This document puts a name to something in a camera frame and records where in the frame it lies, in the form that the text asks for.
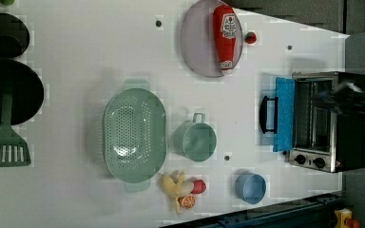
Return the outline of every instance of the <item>green colander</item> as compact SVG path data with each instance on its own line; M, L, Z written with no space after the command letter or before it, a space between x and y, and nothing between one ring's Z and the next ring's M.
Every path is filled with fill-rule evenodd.
M126 80L104 116L106 165L127 183L149 180L165 159L165 110L148 90L145 80Z

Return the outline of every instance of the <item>green mug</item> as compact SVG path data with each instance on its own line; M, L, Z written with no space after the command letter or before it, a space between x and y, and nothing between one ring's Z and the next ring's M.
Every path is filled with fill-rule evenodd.
M215 131L204 121L204 114L195 113L192 122L183 123L174 133L174 146L177 152L194 162L209 159L216 148Z
M0 3L4 6L10 6L14 3L14 0L0 0Z

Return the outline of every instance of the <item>white table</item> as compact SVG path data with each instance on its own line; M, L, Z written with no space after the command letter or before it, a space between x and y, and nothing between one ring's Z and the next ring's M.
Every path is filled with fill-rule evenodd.
M276 76L343 70L346 36L237 9L244 34L253 30L259 39L244 46L233 76L204 78L187 68L179 50L180 22L193 3L16 0L0 7L32 30L32 46L19 61L37 71L46 89L41 111L16 126L29 143L31 166L0 168L0 228L156 227L341 190L340 174L291 166L259 145L257 113L261 92L274 88ZM140 194L128 194L110 176L102 155L104 108L126 78L146 78L167 113L166 161ZM218 136L215 154L201 163L176 155L171 143L194 112L205 113ZM241 169L267 180L257 205L234 194ZM158 184L174 170L208 184L180 215Z

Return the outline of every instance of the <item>red ketchup bottle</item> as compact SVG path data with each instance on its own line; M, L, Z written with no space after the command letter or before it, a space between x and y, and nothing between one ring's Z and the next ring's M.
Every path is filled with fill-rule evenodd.
M223 5L213 11L213 33L221 61L221 73L231 75L236 44L236 14L231 7Z

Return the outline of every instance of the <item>black frying pan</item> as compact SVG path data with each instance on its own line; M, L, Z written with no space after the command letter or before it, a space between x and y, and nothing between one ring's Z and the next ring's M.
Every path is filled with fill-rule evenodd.
M13 60L0 60L0 123L2 95L8 86L13 100L11 124L26 122L38 112L43 103L43 84L30 67Z
M0 57L22 55L29 46L29 30L17 17L0 13Z

